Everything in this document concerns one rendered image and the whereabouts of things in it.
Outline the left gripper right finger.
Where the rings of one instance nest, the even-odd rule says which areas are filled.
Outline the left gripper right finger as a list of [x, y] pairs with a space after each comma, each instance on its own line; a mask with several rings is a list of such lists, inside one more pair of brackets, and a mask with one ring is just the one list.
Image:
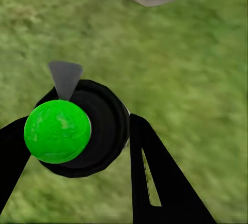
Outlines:
[[[150, 123], [130, 114], [129, 131], [133, 224], [216, 224]], [[142, 148], [162, 206], [149, 202]]]

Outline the pesticide atomizer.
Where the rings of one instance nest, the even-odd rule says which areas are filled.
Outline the pesticide atomizer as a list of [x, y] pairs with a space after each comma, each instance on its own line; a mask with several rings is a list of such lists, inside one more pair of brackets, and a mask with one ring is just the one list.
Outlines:
[[64, 177], [83, 178], [105, 170], [130, 138], [129, 110], [107, 86], [80, 79], [82, 65], [55, 61], [48, 67], [55, 87], [26, 120], [28, 150]]

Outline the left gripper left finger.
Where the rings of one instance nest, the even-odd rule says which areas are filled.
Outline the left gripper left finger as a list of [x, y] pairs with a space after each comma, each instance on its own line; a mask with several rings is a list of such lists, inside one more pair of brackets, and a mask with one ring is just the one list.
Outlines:
[[0, 214], [31, 156], [24, 141], [27, 118], [13, 121], [0, 130]]

